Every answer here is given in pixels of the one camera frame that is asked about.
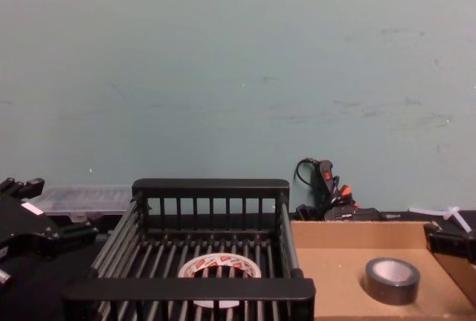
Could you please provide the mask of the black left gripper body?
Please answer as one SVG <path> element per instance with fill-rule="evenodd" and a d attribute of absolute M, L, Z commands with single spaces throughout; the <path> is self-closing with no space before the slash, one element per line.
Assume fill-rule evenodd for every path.
<path fill-rule="evenodd" d="M 23 254 L 52 256 L 59 237 L 58 226 L 42 210 L 1 197 L 1 260 Z"/>

